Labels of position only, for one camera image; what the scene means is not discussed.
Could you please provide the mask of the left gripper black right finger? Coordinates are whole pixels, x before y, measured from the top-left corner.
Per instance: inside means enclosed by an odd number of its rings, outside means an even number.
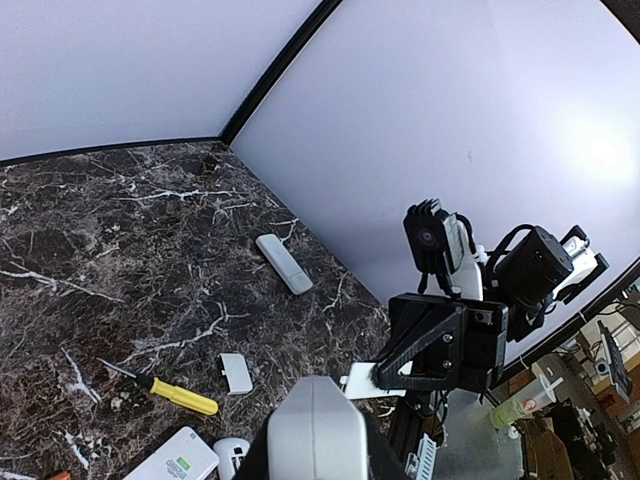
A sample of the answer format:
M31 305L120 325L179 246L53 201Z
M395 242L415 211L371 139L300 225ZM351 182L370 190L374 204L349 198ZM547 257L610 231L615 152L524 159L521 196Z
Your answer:
M381 432L376 419L369 412L363 412L363 418L367 438L368 478L372 480L404 479L404 467Z

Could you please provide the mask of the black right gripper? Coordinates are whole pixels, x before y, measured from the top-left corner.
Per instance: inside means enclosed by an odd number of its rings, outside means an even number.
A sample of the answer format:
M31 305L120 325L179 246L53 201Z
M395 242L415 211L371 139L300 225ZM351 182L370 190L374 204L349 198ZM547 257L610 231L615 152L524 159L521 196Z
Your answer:
M405 293L390 299L390 338L374 359L382 390L484 393L500 379L506 345L541 328L609 267L579 226L556 239L540 226L510 232L489 257L482 301Z

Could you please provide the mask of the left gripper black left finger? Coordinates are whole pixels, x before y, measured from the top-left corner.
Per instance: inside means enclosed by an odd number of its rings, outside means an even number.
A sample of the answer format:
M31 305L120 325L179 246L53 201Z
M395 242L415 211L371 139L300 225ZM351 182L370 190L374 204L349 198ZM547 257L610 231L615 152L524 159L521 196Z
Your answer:
M267 480L269 478L269 462L267 433L261 429L255 436L250 448L234 476L235 480Z

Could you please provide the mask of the white remote with battery bay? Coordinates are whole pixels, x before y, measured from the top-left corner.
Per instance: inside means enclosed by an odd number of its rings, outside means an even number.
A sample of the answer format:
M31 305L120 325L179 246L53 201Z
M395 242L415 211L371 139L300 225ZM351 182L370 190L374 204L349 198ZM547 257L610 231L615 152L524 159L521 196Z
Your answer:
M219 457L217 470L220 480L234 478L249 448L250 443L247 440L237 437L223 438L213 444L213 451Z

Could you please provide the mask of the wide white remote control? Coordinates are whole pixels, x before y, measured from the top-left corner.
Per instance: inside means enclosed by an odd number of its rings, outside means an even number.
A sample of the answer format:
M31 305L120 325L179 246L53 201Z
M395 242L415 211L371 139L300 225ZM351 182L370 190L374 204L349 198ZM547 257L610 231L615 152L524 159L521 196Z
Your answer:
M124 480L206 479L218 465L214 450L191 427L184 426Z

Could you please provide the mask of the slim white QR-code remote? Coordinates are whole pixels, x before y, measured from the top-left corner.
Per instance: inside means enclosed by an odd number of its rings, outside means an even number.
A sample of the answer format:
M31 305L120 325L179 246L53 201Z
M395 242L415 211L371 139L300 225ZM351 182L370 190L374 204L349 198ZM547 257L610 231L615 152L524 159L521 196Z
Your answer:
M267 423L271 479L369 478L363 414L324 376L303 377Z

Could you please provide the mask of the yellow handled screwdriver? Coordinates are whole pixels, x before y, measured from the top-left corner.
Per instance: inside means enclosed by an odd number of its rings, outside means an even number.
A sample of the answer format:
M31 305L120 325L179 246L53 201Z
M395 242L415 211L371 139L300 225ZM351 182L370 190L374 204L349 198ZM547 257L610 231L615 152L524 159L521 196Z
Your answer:
M167 399L173 404L206 416L212 416L218 413L218 403L213 399L182 387L169 384L160 380L158 377L130 372L106 361L103 358L98 357L97 360L108 369L131 378L139 387L147 390L149 393Z

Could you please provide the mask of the white wide remote battery cover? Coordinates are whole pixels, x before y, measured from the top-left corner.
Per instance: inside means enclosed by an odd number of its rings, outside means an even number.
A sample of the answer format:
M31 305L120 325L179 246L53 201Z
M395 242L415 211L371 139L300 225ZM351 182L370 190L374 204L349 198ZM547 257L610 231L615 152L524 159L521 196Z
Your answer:
M253 382L245 357L240 353L221 353L221 373L228 385L229 395L244 395L253 390Z

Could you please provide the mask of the white slim remote battery cover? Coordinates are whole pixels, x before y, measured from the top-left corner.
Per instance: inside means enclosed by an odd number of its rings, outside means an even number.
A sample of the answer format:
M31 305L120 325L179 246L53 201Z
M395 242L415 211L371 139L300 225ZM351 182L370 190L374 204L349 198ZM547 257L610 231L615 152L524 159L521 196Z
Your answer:
M350 367L347 375L341 376L339 385L349 400L363 400L384 397L404 397L404 389L380 389L373 382L373 362L356 362Z

